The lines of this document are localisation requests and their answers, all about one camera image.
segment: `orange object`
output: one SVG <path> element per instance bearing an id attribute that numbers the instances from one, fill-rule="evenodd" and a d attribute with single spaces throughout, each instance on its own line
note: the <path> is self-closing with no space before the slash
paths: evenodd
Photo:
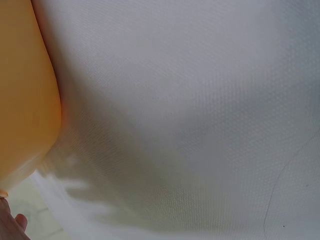
<path id="1" fill-rule="evenodd" d="M 61 105 L 29 0 L 0 1 L 0 36 L 0 197 L 5 197 L 56 141 Z"/>

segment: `hand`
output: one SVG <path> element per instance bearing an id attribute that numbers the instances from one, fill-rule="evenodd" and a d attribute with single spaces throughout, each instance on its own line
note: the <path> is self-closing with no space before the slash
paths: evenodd
<path id="1" fill-rule="evenodd" d="M 13 218 L 7 200 L 0 199 L 0 240 L 30 240 L 25 234 L 27 224 L 22 214 Z"/>

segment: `textured white cloth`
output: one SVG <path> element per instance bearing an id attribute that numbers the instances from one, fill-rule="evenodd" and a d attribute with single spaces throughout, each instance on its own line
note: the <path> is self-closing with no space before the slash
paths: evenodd
<path id="1" fill-rule="evenodd" d="M 320 238 L 320 1 L 34 0 L 75 240 Z"/>

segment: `white surface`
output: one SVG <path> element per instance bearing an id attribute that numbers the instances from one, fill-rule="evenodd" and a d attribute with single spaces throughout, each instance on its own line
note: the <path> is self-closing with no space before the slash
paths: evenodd
<path id="1" fill-rule="evenodd" d="M 33 179 L 74 239 L 319 239 L 319 1 L 34 6 L 63 129 Z"/>
<path id="2" fill-rule="evenodd" d="M 27 217 L 26 234 L 31 240 L 70 240 L 29 178 L 11 190 L 7 200 L 13 216 Z"/>

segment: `fingertip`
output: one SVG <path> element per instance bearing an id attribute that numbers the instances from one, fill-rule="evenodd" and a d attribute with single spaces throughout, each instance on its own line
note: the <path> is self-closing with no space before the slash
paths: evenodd
<path id="1" fill-rule="evenodd" d="M 15 218 L 16 223 L 22 228 L 23 231 L 26 231 L 28 220 L 25 215 L 18 214 Z"/>
<path id="2" fill-rule="evenodd" d="M 4 198 L 0 198 L 0 202 L 2 204 L 2 207 L 10 214 L 11 210 L 10 210 L 8 201 Z"/>

